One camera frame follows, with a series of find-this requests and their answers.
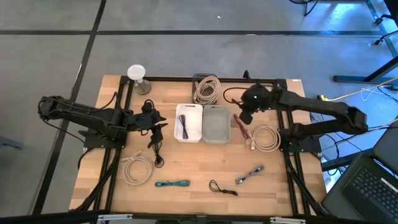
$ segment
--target blue cable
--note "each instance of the blue cable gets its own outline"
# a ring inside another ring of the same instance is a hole
[[[165,181],[165,182],[156,182],[155,187],[168,187],[168,186],[179,186],[179,187],[188,187],[191,182],[189,180],[180,180],[175,182]]]

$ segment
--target laptop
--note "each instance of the laptop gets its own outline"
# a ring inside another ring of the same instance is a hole
[[[398,121],[391,127],[398,127]],[[398,170],[398,128],[388,129],[373,148],[374,158],[395,174]],[[398,179],[366,154],[349,165],[322,200],[339,218],[398,224]]]

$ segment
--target floor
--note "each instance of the floor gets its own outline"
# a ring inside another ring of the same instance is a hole
[[[371,1],[378,15],[387,12],[382,0]],[[91,30],[100,0],[0,1],[0,136],[23,142],[23,149],[0,150],[0,217],[31,212],[49,160],[56,130],[37,114],[41,96],[71,93],[89,35],[1,35],[1,30]],[[374,31],[365,2],[321,1],[303,17],[303,6],[280,0],[112,0],[105,5],[99,30],[269,30]],[[392,21],[384,27],[397,29]],[[307,97],[333,98],[362,85],[333,83],[333,75],[369,75],[392,59],[386,43],[373,45],[374,35],[97,35],[84,72],[77,102],[94,105],[103,75],[124,75],[139,63],[151,76],[215,73],[253,78],[298,78]],[[391,39],[398,46],[398,35]],[[398,70],[389,75],[396,77]],[[396,102],[373,93],[342,101],[368,115],[368,125],[397,116]],[[71,124],[77,133],[81,127]],[[382,131],[357,138],[361,149],[373,147]],[[331,134],[336,140],[339,137]],[[321,138],[323,148],[333,144]],[[66,136],[47,194],[44,213],[68,210],[82,145]],[[358,151],[342,144],[340,156]],[[334,149],[323,151],[336,157]]]

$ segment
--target wooden tabletop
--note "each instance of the wooden tabletop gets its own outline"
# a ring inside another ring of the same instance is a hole
[[[96,107],[105,105],[118,90],[120,76],[106,75],[103,78]],[[123,180],[123,162],[119,163],[112,212],[126,213],[174,213],[174,214],[207,214],[207,215],[291,215],[287,175],[283,155],[279,151],[261,152],[250,150],[243,138],[238,125],[231,121],[231,140],[225,145],[199,143],[180,143],[174,138],[175,109],[179,103],[191,103],[192,84],[190,82],[151,82],[149,94],[140,96],[133,93],[130,109],[140,113],[146,99],[152,99],[155,108],[167,118],[167,125],[162,129],[164,136],[160,155],[165,164],[162,168],[154,168],[150,180],[142,185],[128,185]],[[233,86],[248,87],[249,83],[222,83],[221,92]],[[290,91],[304,95],[301,80],[287,80]],[[227,98],[239,99],[244,90],[231,90]],[[218,98],[219,105],[226,105],[232,114],[240,114],[236,105],[225,102],[222,94]],[[294,111],[294,122],[310,123],[308,112]],[[274,110],[256,113],[253,122],[247,128],[257,124],[268,124],[278,128],[277,113]],[[131,157],[138,150],[155,159],[152,148],[147,149],[150,134],[130,132],[126,148],[121,158]],[[94,149],[81,162],[75,184],[70,208],[76,208],[93,190],[100,176],[104,149]],[[319,160],[313,155],[301,153],[305,183],[309,191],[320,202],[326,195],[322,170]],[[255,177],[251,177],[241,185],[234,180],[263,164],[265,169]],[[133,162],[131,175],[142,179],[147,174],[144,163]],[[189,187],[154,187],[157,181],[190,180]],[[214,179],[222,189],[235,190],[239,196],[211,192],[209,181]],[[108,186],[103,191],[106,197]],[[299,188],[296,186],[299,210],[302,212],[302,201]]]

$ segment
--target laptop keyboard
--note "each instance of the laptop keyboard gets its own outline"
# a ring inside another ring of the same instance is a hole
[[[398,223],[398,193],[365,168],[355,175],[350,185],[363,194],[384,214]]]

